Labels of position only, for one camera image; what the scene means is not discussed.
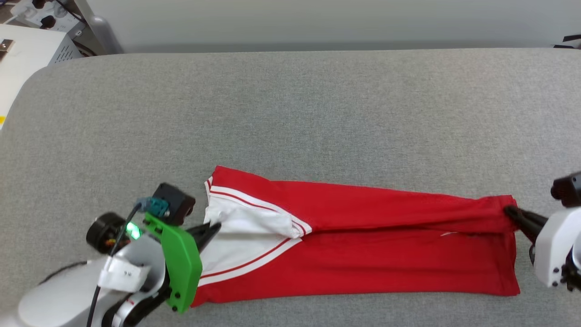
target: white cable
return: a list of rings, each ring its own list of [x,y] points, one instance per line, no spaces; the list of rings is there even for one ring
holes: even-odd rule
[[[12,16],[11,18],[9,18],[7,21],[3,22],[2,24],[8,24],[11,21],[15,20],[17,16]]]

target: white electronic device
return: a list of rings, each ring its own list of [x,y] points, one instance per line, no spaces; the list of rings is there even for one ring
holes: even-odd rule
[[[82,57],[64,32],[0,24],[0,130],[20,88],[33,73]]]
[[[10,13],[16,17],[16,21],[37,29],[43,26],[42,20],[44,18],[52,16],[54,25],[50,24],[46,29],[65,32],[70,38],[80,36],[85,28],[84,23],[71,15],[56,1],[20,0],[10,9]]]

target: gray fabric tabletop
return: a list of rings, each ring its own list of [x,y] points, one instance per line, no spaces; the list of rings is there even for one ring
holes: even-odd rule
[[[97,257],[94,217],[160,182],[198,199],[216,165],[278,180],[512,194],[560,209],[581,170],[581,51],[462,49],[143,54],[37,72],[0,133],[0,310]],[[163,305],[141,326],[579,326],[581,296],[538,282],[517,235],[521,294],[311,296]]]

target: green light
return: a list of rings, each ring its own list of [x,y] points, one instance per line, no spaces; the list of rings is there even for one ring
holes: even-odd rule
[[[137,225],[132,222],[127,224],[127,228],[125,230],[134,240],[138,239],[141,236],[141,231],[139,230],[139,227],[137,227]]]

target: folded cloth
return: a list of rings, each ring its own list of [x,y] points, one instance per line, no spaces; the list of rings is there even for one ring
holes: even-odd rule
[[[192,306],[377,292],[519,294],[512,196],[271,181],[218,166]]]

